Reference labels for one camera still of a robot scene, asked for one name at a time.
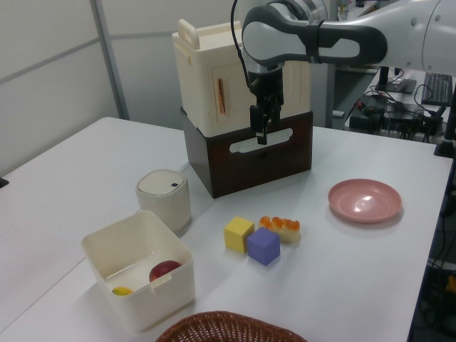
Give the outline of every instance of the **pink plate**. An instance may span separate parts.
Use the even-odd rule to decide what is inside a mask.
[[[402,200],[396,190],[376,180],[345,180],[328,193],[331,209],[356,222],[383,222],[396,215]]]

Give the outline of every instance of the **brown basket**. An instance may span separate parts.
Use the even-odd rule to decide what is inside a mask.
[[[156,342],[307,342],[290,330],[227,311],[209,311],[183,318]]]

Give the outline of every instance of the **yellow fruit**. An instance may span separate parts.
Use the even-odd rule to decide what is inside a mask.
[[[128,294],[132,294],[133,290],[125,286],[118,286],[113,289],[113,293],[117,294],[118,296],[127,296]]]

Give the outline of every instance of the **yellow cube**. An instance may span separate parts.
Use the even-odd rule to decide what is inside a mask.
[[[255,231],[255,223],[242,217],[235,217],[223,229],[225,247],[247,252],[247,237]]]

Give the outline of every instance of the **wooden box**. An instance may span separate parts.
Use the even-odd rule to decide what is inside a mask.
[[[232,144],[255,139],[250,128],[206,138],[192,124],[184,109],[181,111],[190,165],[213,198],[311,169],[311,111],[283,118],[279,126],[268,127],[269,134],[284,130],[292,132],[287,141],[251,152],[230,151]]]

